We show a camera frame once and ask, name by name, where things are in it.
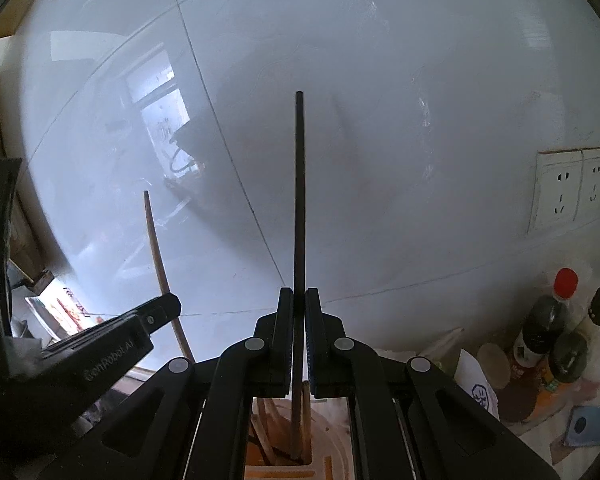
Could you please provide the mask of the light wooden chopstick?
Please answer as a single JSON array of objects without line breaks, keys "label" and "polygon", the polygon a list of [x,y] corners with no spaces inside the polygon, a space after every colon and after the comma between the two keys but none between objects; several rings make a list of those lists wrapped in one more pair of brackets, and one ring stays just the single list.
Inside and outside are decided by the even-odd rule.
[{"label": "light wooden chopstick", "polygon": [[[166,269],[164,268],[162,255],[160,252],[158,236],[155,227],[154,216],[152,215],[151,209],[151,201],[149,191],[145,190],[143,192],[143,201],[144,201],[144,213],[145,213],[145,221],[146,221],[146,229],[149,240],[149,247],[151,251],[152,261],[154,262],[154,268],[156,272],[156,277],[158,280],[158,285],[160,288],[160,292],[163,295],[170,294],[170,286],[168,278],[166,277]],[[189,361],[195,363],[195,357],[192,349],[188,343],[186,338],[184,328],[182,326],[180,316],[177,315],[174,320],[171,321],[171,327],[175,336],[176,341],[178,342],[178,346],[182,352],[182,355],[185,356]]]},{"label": "light wooden chopstick", "polygon": [[302,382],[301,389],[301,459],[302,463],[309,465],[312,463],[312,429],[311,429],[311,395],[310,383],[307,380]]}]

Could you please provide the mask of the black chopstick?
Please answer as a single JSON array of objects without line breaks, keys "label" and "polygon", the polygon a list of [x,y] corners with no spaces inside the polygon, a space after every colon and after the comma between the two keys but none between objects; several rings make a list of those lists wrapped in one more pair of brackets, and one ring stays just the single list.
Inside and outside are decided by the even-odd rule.
[{"label": "black chopstick", "polygon": [[304,294],[306,293],[306,142],[303,92],[294,95],[294,341],[291,365],[290,456],[301,458],[301,389],[304,361]]}]

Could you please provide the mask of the white paper packet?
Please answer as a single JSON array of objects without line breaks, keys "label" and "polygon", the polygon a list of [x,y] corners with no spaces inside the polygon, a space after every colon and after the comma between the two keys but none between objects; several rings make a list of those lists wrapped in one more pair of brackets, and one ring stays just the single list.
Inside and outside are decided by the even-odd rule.
[{"label": "white paper packet", "polygon": [[468,351],[460,349],[454,380],[468,396],[471,396],[480,406],[494,418],[500,419],[498,412],[498,397],[492,388],[478,360]]}]

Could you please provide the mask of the red cap sauce bottle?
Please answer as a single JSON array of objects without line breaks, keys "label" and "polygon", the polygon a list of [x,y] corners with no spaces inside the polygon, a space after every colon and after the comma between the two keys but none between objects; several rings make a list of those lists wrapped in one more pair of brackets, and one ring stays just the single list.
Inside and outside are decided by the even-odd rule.
[{"label": "red cap sauce bottle", "polygon": [[578,274],[570,268],[557,271],[550,290],[535,300],[520,331],[507,351],[510,378],[498,393],[501,420],[516,424],[528,419],[538,396],[538,365],[565,331],[568,301],[577,291]]}]

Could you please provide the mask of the black cap sauce bottle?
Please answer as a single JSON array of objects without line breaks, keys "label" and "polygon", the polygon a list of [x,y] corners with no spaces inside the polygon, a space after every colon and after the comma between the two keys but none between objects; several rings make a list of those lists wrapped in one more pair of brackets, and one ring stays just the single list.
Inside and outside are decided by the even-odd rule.
[{"label": "black cap sauce bottle", "polygon": [[577,327],[556,341],[548,356],[550,385],[556,388],[576,382],[588,365],[593,341],[600,332],[600,287]]}]

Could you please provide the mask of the blue smartphone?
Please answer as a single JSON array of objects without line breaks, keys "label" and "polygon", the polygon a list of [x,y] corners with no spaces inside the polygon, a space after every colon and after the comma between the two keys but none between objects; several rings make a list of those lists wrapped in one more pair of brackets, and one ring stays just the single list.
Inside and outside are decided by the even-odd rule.
[{"label": "blue smartphone", "polygon": [[575,406],[570,415],[564,437],[570,448],[600,446],[600,406]]}]

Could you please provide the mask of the white wall socket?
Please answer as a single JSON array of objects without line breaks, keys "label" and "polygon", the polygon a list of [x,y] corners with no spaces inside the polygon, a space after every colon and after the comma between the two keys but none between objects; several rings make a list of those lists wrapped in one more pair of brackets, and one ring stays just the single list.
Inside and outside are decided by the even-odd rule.
[{"label": "white wall socket", "polygon": [[536,154],[528,232],[600,215],[600,148]]}]

